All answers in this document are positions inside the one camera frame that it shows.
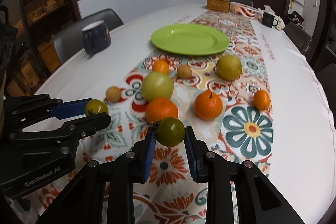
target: tablecloth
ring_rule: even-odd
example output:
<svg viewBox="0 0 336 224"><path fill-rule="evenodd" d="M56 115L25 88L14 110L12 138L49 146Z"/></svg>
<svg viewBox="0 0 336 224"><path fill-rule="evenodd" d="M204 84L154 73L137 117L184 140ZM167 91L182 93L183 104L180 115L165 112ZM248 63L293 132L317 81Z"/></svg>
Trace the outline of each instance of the tablecloth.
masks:
<svg viewBox="0 0 336 224"><path fill-rule="evenodd" d="M230 39L228 49L220 54L187 57L154 51L124 78L122 98L109 104L111 124L105 130L80 141L76 170L38 190L37 196L47 208L77 171L91 159L100 163L116 159L145 137L148 123L144 116L147 103L141 95L141 83L157 60L170 65L174 80L171 100L179 109L179 119L192 126L197 138L225 159L241 163L250 159L268 176L273 143L272 105L259 112L252 106L252 96L260 89L270 93L265 63L250 20L232 13L206 11L191 23L213 27ZM215 72L222 54L237 55L243 65L238 80L226 82ZM192 77L178 79L177 68L188 64ZM223 101L223 112L214 121L202 121L193 113L193 101L199 93L210 89ZM107 199L110 185L105 191ZM234 184L231 184L235 221L238 211ZM195 184L189 174L184 144L168 148L157 143L150 177L144 185L134 184L134 212L137 223L204 223L207 184ZM103 209L106 217L106 204Z"/></svg>

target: white table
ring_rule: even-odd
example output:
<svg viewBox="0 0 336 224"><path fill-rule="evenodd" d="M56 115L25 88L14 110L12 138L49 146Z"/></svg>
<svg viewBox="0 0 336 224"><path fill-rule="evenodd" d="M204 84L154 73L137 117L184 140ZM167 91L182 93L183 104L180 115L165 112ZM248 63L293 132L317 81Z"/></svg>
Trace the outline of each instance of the white table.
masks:
<svg viewBox="0 0 336 224"><path fill-rule="evenodd" d="M188 23L204 12L203 5L186 4L129 22L111 31L110 47L92 58L79 51L37 93L64 101L104 98L109 79L122 85L124 76L154 49L150 37L155 30ZM313 70L285 33L251 22L265 60L273 102L269 179L306 224L316 224L336 193L333 115ZM121 52L127 52L127 59ZM56 129L62 123L49 119L28 130Z"/></svg>

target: wicker basket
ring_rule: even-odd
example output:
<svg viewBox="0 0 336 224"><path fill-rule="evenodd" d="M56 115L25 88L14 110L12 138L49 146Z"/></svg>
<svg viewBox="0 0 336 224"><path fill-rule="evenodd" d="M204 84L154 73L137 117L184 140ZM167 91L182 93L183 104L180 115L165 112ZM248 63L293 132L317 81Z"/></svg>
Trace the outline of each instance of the wicker basket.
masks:
<svg viewBox="0 0 336 224"><path fill-rule="evenodd" d="M231 2L231 12L255 20L258 20L261 15L261 11L237 2Z"/></svg>
<svg viewBox="0 0 336 224"><path fill-rule="evenodd" d="M207 0L207 9L220 12L230 11L229 0Z"/></svg>

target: tangerine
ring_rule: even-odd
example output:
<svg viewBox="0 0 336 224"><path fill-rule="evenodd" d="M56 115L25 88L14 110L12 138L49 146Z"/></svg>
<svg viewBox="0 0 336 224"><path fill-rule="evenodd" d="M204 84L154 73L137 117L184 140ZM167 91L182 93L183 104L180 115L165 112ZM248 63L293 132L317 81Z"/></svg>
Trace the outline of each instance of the tangerine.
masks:
<svg viewBox="0 0 336 224"><path fill-rule="evenodd" d="M158 60L154 63L152 71L169 74L169 64L165 60Z"/></svg>
<svg viewBox="0 0 336 224"><path fill-rule="evenodd" d="M253 96L253 104L260 111L268 109L270 104L268 93L265 90L257 91Z"/></svg>
<svg viewBox="0 0 336 224"><path fill-rule="evenodd" d="M194 104L195 114L203 120L212 120L218 117L223 110L221 98L206 90L197 96Z"/></svg>
<svg viewBox="0 0 336 224"><path fill-rule="evenodd" d="M158 122L166 117L179 116L179 110L177 106L169 99L161 97L151 101L146 108L146 118L151 124Z"/></svg>

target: black mug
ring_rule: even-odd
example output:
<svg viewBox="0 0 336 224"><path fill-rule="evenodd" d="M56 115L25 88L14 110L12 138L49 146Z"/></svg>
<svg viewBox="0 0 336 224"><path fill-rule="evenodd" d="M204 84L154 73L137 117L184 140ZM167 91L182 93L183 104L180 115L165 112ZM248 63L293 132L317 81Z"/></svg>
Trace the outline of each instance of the black mug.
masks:
<svg viewBox="0 0 336 224"><path fill-rule="evenodd" d="M94 55L111 44L110 32L103 20L87 25L82 32L84 49L89 55Z"/></svg>
<svg viewBox="0 0 336 224"><path fill-rule="evenodd" d="M278 25L278 21L275 19L275 16L274 15L271 15L267 12L264 12L264 15L262 16L262 21L261 21L262 24L264 24L265 26L267 27L275 27Z"/></svg>

